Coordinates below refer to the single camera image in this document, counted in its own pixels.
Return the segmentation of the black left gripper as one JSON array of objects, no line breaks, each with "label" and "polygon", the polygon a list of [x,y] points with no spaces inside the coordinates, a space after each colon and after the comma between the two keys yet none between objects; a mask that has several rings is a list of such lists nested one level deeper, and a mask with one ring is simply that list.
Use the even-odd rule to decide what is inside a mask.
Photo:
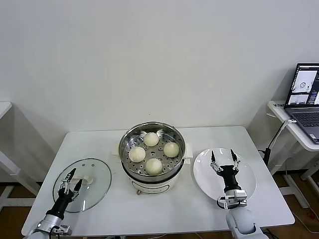
[{"label": "black left gripper", "polygon": [[58,198],[56,202],[54,203],[53,207],[46,212],[47,215],[53,215],[61,220],[64,219],[64,213],[66,211],[66,208],[68,207],[68,204],[71,203],[78,195],[79,191],[82,186],[82,179],[80,179],[73,191],[69,190],[70,187],[70,181],[72,180],[74,174],[75,174],[76,168],[73,168],[64,179],[62,179],[62,183],[60,185],[60,189],[58,191]]}]

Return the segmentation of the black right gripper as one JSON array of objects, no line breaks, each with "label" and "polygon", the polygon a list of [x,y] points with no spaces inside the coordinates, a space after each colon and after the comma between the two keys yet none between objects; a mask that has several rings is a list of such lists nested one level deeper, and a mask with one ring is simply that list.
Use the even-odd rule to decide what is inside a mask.
[{"label": "black right gripper", "polygon": [[220,173],[220,176],[223,178],[223,181],[225,184],[224,193],[230,190],[242,189],[236,180],[236,175],[239,172],[238,165],[240,163],[240,160],[238,159],[237,154],[232,149],[230,149],[230,152],[231,152],[234,165],[220,166],[216,163],[216,158],[215,158],[213,150],[211,151],[210,166],[216,173]]}]

